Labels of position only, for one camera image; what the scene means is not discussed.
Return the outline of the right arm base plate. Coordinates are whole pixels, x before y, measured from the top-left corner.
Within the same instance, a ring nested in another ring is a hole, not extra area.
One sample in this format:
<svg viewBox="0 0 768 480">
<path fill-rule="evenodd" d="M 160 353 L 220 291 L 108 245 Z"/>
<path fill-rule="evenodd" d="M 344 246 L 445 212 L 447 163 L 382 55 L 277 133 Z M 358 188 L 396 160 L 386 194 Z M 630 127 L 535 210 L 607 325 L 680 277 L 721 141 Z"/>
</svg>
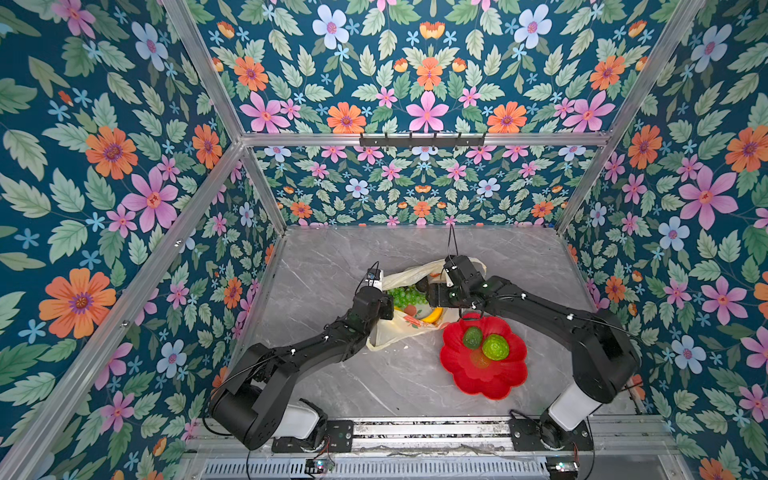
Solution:
<svg viewBox="0 0 768 480">
<path fill-rule="evenodd" d="M 551 419 L 513 417 L 508 421 L 510 439 L 515 451 L 593 451 L 594 440 L 586 421 L 574 430 L 564 430 Z"/>
</svg>

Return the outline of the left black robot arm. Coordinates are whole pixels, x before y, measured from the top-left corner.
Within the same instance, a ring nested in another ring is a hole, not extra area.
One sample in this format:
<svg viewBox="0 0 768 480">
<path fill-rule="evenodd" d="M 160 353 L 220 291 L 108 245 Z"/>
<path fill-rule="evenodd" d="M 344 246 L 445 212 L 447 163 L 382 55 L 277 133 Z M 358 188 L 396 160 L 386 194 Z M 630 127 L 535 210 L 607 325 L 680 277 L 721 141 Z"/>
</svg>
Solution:
<svg viewBox="0 0 768 480">
<path fill-rule="evenodd" d="M 287 438 L 314 451 L 327 435 L 327 414 L 303 399 L 289 413 L 296 384 L 332 364 L 342 363 L 366 346 L 380 320 L 394 316 L 392 297 L 374 287 L 359 288 L 347 312 L 319 334 L 293 345 L 249 347 L 211 394 L 210 416 L 247 449 L 273 438 Z"/>
</svg>

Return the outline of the green fake avocado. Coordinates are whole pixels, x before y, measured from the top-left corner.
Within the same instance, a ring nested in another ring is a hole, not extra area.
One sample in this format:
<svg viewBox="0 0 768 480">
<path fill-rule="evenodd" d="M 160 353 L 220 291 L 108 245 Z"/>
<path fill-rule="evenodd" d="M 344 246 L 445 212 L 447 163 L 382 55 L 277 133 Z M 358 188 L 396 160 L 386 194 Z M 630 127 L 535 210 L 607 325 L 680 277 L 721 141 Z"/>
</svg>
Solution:
<svg viewBox="0 0 768 480">
<path fill-rule="evenodd" d="M 477 350 L 482 347 L 484 340 L 483 331 L 479 327 L 469 327 L 466 329 L 462 343 L 469 350 Z"/>
</svg>

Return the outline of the green fake lime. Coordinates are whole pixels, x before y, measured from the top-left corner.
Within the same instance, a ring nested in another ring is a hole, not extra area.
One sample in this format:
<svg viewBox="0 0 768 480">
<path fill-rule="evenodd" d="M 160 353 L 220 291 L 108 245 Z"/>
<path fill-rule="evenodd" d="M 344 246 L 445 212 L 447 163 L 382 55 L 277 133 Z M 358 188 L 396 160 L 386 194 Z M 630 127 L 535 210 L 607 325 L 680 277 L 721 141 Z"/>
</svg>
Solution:
<svg viewBox="0 0 768 480">
<path fill-rule="evenodd" d="M 510 355 L 510 346 L 508 341 L 498 334 L 488 335 L 481 346 L 483 355 L 491 361 L 500 362 L 507 359 Z"/>
</svg>

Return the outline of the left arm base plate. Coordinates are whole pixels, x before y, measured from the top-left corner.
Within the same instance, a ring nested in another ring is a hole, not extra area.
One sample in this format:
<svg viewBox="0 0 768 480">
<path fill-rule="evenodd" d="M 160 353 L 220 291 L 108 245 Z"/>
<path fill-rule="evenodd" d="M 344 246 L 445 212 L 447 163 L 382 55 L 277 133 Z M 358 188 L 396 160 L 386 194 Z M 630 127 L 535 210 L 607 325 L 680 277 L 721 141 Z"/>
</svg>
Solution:
<svg viewBox="0 0 768 480">
<path fill-rule="evenodd" d="M 349 453 L 352 451 L 355 423 L 351 420 L 321 420 L 305 439 L 277 437 L 273 453 Z"/>
</svg>

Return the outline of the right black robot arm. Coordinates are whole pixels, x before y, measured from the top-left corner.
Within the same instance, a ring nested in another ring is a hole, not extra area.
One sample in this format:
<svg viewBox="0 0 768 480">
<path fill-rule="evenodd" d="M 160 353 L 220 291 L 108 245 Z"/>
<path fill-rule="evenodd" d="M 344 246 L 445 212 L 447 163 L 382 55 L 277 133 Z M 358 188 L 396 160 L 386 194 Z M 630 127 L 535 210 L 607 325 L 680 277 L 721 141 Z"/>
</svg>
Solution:
<svg viewBox="0 0 768 480">
<path fill-rule="evenodd" d="M 464 255 L 447 256 L 444 272 L 445 281 L 417 283 L 430 306 L 475 310 L 514 320 L 571 352 L 573 380 L 538 421 L 539 438 L 546 448 L 566 447 L 577 428 L 611 403 L 638 370 L 640 358 L 630 334 L 611 312 L 566 307 L 505 278 L 484 278 Z"/>
</svg>

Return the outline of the red flower-shaped plastic plate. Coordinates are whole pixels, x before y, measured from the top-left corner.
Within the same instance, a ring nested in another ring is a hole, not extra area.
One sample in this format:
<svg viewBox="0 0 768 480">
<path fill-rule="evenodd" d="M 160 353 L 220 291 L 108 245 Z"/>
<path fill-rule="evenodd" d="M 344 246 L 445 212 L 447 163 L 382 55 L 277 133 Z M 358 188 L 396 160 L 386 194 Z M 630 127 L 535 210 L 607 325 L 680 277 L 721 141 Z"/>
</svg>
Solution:
<svg viewBox="0 0 768 480">
<path fill-rule="evenodd" d="M 490 334 L 502 335 L 510 346 L 509 357 L 494 362 L 483 355 L 481 348 L 467 349 L 462 343 L 462 337 L 466 329 L 472 326 L 483 331 L 484 339 Z M 503 400 L 528 379 L 527 346 L 501 318 L 469 313 L 447 326 L 443 330 L 442 340 L 440 363 L 452 376 L 456 387 L 467 395 L 480 395 L 493 401 Z"/>
</svg>

